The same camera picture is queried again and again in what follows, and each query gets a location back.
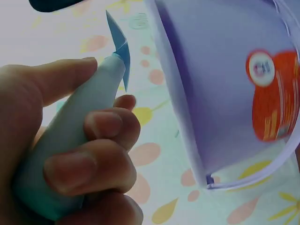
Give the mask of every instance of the floral tablecloth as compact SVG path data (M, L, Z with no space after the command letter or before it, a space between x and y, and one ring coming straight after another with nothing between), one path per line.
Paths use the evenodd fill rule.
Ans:
M141 0L86 0L42 14L28 0L0 3L0 64L37 65L114 50L108 9L128 38L132 64L128 92L142 132L130 156L137 183L128 193L144 211L144 225L300 225L300 176L296 156L267 179L230 192L199 189L190 170L165 85L146 9ZM124 94L121 84L118 95ZM65 99L45 108L47 125ZM259 155L214 174L215 181L241 179L261 170L281 151L278 142Z

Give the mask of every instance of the orange label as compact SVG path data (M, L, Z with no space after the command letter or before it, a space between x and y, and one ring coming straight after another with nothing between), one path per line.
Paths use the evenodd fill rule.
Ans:
M261 141L290 135L299 112L299 63L297 53L271 56L264 50L252 52L246 62L249 79L255 85L252 122Z

